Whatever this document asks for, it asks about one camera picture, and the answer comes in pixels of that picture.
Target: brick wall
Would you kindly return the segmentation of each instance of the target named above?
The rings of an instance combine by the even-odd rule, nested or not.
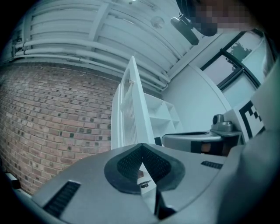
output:
[[[110,150],[118,82],[100,75],[42,63],[1,69],[2,166],[26,192],[33,194],[77,160]]]

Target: tree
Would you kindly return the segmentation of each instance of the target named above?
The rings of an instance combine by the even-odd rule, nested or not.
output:
[[[239,42],[236,42],[233,46],[231,46],[230,54],[233,55],[239,61],[242,61],[252,50],[248,48],[244,48]],[[232,71],[235,70],[236,65],[227,58],[227,61],[233,65]]]

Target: ventilation grille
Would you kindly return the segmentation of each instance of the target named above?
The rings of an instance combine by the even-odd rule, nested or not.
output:
[[[210,162],[210,161],[203,161],[201,163],[201,165],[204,165],[204,166],[209,166],[209,167],[212,167],[212,168],[215,168],[215,169],[222,169],[223,165],[220,164],[220,163],[213,163],[213,162]]]
[[[46,204],[44,210],[59,218],[79,187],[79,183],[68,181],[50,202]]]

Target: window frame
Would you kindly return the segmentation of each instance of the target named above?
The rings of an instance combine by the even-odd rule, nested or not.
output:
[[[252,30],[252,32],[256,33],[260,37],[263,37],[263,33],[256,29]],[[245,31],[240,32],[224,48],[220,49],[220,51],[213,58],[211,58],[200,68],[202,71],[205,70],[208,66],[214,63],[220,56],[225,56],[227,59],[231,60],[234,64],[238,66],[228,77],[226,77],[223,81],[221,81],[217,85],[221,91],[223,91],[225,88],[230,86],[243,73],[249,78],[249,80],[252,82],[255,88],[258,88],[261,85],[259,80],[254,76],[254,74],[240,60],[238,60],[232,54],[227,52],[227,50],[231,46],[233,46],[245,33],[246,33]]]

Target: cabinet door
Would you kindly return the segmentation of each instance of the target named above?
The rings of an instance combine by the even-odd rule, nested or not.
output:
[[[154,144],[149,112],[134,56],[128,63],[119,88],[121,145]]]

